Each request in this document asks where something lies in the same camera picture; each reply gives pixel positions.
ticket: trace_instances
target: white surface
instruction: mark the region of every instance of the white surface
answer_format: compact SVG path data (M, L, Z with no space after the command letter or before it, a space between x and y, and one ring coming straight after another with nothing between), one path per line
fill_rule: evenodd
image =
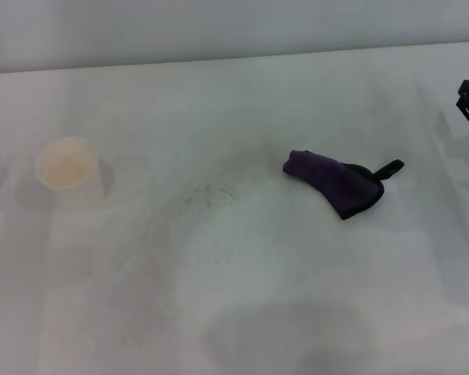
M468 375L464 78L469 44L0 75L0 375ZM100 209L35 180L66 135ZM406 167L342 222L292 149Z
M0 0L0 72L469 41L469 0Z

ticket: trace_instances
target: small cup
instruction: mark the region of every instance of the small cup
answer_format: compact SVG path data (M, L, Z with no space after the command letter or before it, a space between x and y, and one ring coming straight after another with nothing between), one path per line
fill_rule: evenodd
M82 137L64 137L37 157L38 179L55 192L63 209L87 209L103 198L96 147Z

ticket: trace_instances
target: purple towel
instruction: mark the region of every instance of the purple towel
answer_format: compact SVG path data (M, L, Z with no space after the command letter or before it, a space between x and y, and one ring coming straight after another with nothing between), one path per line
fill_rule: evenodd
M343 164L309 151L292 151L283 171L318 190L341 219L346 220L373 206L384 194L381 180L401 170L395 160L376 173L354 164Z

